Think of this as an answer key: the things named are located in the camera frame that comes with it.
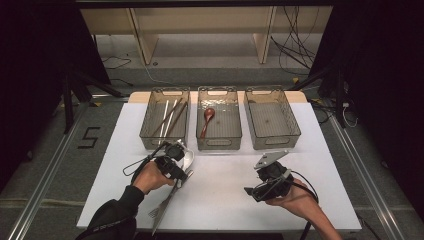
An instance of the clear plastic bin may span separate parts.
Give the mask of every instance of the clear plastic bin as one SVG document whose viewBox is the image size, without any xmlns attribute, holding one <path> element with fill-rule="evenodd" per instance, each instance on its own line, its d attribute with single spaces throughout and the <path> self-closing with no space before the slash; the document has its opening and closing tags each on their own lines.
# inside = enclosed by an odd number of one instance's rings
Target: clear plastic bin
<svg viewBox="0 0 424 240">
<path fill-rule="evenodd" d="M 190 115 L 190 88 L 153 88 L 147 105 L 140 137 L 147 150 L 155 150 L 163 141 L 187 144 Z"/>
<path fill-rule="evenodd" d="M 206 122 L 204 112 L 207 108 L 213 108 L 215 115 L 208 124 L 205 137 L 201 138 Z M 241 137 L 236 87 L 199 87 L 196 128 L 199 150 L 238 150 L 240 149 Z"/>
<path fill-rule="evenodd" d="M 245 109 L 253 148 L 293 148 L 301 132 L 282 86 L 245 90 Z"/>
</svg>

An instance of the gray floor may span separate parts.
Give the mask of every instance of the gray floor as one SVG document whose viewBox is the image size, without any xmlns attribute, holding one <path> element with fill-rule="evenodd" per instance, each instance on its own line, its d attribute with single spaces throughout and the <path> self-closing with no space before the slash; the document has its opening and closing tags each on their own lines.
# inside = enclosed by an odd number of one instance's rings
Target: gray floor
<svg viewBox="0 0 424 240">
<path fill-rule="evenodd" d="M 277 40 L 286 36 L 275 36 Z M 161 36 L 154 53 L 152 64 L 147 69 L 141 65 L 134 40 L 129 36 L 99 36 L 99 52 L 104 60 L 110 56 L 130 59 L 128 64 L 116 69 L 108 69 L 113 80 L 112 86 L 124 93 L 148 90 L 153 86 L 167 86 L 167 83 L 190 85 L 196 89 L 200 85 L 247 85 L 281 84 L 293 85 L 293 78 L 304 79 L 304 75 L 293 75 L 280 68 L 307 73 L 297 63 L 282 56 L 279 61 L 278 49 L 271 45 L 266 64 L 259 64 L 251 35 L 165 35 Z M 311 35 L 307 47 L 316 51 L 320 35 Z M 109 59 L 104 62 L 107 68 L 115 68 L 128 60 Z M 316 82 L 304 89 L 308 98 L 317 98 Z M 103 94 L 90 88 L 93 94 Z M 70 145 L 64 154 L 53 181 L 48 186 L 40 208 L 32 219 L 24 239 L 74 239 L 81 229 L 75 227 L 84 202 L 96 177 L 103 155 L 109 143 L 116 120 L 124 101 L 119 99 L 94 99 L 83 113 Z M 316 110 L 317 119 L 323 121 L 327 115 Z M 51 121 L 36 146 L 31 161 L 21 164 L 9 184 L 0 194 L 0 239 L 7 239 L 21 212 L 31 198 L 39 181 L 43 178 L 56 148 L 63 139 L 65 113 L 62 105 L 52 114 Z M 83 140 L 87 128 L 98 137 L 94 148 L 81 149 L 92 142 Z M 321 129 L 338 168 L 349 198 L 366 223 L 381 239 L 389 239 L 375 207 L 361 183 L 342 145 L 333 122 L 321 124 Z M 382 198 L 387 203 L 404 239 L 424 239 L 424 224 L 417 216 L 406 197 L 402 194 L 390 171 L 381 165 L 381 157 L 376 151 L 366 129 L 360 124 L 347 127 L 346 132 L 354 142 L 361 160 L 371 173 Z M 285 239 L 298 239 L 299 233 L 285 233 Z M 357 233 L 343 233 L 345 239 L 376 239 L 371 230 L 363 227 Z M 313 231 L 308 239 L 317 239 Z"/>
</svg>

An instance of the person's right hand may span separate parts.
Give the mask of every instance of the person's right hand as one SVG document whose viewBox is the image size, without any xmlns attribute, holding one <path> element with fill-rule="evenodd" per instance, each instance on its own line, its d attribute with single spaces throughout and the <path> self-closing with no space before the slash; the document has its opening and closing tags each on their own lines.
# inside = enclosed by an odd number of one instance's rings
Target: person's right hand
<svg viewBox="0 0 424 240">
<path fill-rule="evenodd" d="M 133 182 L 133 185 L 143 191 L 144 194 L 148 194 L 150 190 L 158 189 L 165 184 L 173 186 L 174 180 L 165 177 L 154 161 L 147 163 Z"/>
<path fill-rule="evenodd" d="M 307 187 L 306 184 L 297 178 L 294 179 L 294 182 Z M 311 194 L 296 186 L 292 186 L 285 197 L 269 199 L 266 200 L 265 203 L 271 206 L 283 207 L 294 215 L 307 220 L 314 212 L 316 213 L 316 211 L 321 211 L 321 208 L 318 206 L 318 203 Z"/>
<path fill-rule="evenodd" d="M 295 178 L 294 182 L 306 187 L 306 184 L 299 179 Z M 292 185 L 285 197 L 269 199 L 265 203 L 271 206 L 283 207 L 294 215 L 306 219 L 314 226 L 323 239 L 342 239 L 312 195 L 299 187 Z"/>
</svg>

